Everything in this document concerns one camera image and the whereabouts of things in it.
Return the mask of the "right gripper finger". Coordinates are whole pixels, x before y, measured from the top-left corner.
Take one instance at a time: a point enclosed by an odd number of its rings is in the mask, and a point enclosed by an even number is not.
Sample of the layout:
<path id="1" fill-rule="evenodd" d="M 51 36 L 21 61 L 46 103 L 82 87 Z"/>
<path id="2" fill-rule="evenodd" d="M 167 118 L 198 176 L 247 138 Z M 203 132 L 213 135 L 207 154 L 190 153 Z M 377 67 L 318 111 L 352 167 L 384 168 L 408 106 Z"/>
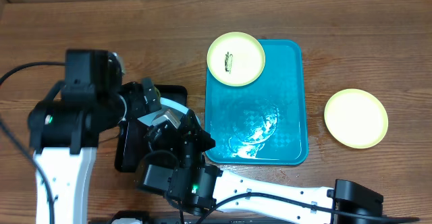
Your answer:
<path id="1" fill-rule="evenodd" d="M 170 150 L 176 136 L 176 128 L 172 123 L 160 123 L 152 126 L 144 136 L 149 150 Z"/>
<path id="2" fill-rule="evenodd" d="M 182 117 L 182 141 L 183 153 L 190 157 L 201 155 L 215 147 L 215 140 L 202 129 L 191 109 Z"/>

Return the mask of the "blue-rim white plate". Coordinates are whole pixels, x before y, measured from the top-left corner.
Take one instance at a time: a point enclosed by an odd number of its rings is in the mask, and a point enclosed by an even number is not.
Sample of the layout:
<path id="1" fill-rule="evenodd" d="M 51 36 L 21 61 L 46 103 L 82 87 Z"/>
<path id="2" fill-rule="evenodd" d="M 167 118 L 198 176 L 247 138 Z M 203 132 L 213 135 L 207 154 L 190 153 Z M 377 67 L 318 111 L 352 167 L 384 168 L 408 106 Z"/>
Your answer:
<path id="1" fill-rule="evenodd" d="M 161 97 L 160 103 L 161 103 L 161 109 L 160 110 L 155 111 L 153 113 L 150 113 L 148 115 L 139 117 L 138 121 L 140 121 L 144 125 L 151 126 L 154 118 L 156 118 L 156 116 L 164 113 L 168 109 L 170 109 L 178 119 L 181 119 L 183 117 L 183 115 L 187 114 L 187 112 L 189 111 L 189 108 L 187 108 L 187 107 L 185 107 L 185 106 L 183 106 L 183 105 L 181 105 L 175 101 L 167 99 L 167 98 Z"/>

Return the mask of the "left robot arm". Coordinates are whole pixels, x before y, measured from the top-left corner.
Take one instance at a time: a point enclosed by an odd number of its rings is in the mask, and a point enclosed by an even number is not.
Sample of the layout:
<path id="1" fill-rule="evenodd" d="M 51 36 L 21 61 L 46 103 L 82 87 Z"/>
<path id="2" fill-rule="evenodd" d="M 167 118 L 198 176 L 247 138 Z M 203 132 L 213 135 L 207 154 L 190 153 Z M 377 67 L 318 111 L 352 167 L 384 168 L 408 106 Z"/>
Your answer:
<path id="1" fill-rule="evenodd" d="M 37 223 L 86 223 L 99 135 L 161 109 L 151 79 L 122 83 L 117 53 L 68 49 L 65 78 L 30 112 Z"/>

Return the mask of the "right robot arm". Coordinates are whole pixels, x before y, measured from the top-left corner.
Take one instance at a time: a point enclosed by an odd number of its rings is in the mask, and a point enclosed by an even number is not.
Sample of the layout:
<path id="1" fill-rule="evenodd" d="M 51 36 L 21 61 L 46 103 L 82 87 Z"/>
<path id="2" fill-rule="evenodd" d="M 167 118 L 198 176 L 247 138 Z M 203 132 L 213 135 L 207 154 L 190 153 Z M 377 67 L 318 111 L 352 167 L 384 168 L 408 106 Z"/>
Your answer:
<path id="1" fill-rule="evenodd" d="M 291 223 L 386 223 L 383 197 L 353 181 L 334 187 L 300 188 L 248 179 L 207 164 L 215 146 L 193 111 L 171 110 L 139 119 L 146 126 L 137 187 L 163 196 L 175 208 L 198 216 L 248 211 Z"/>

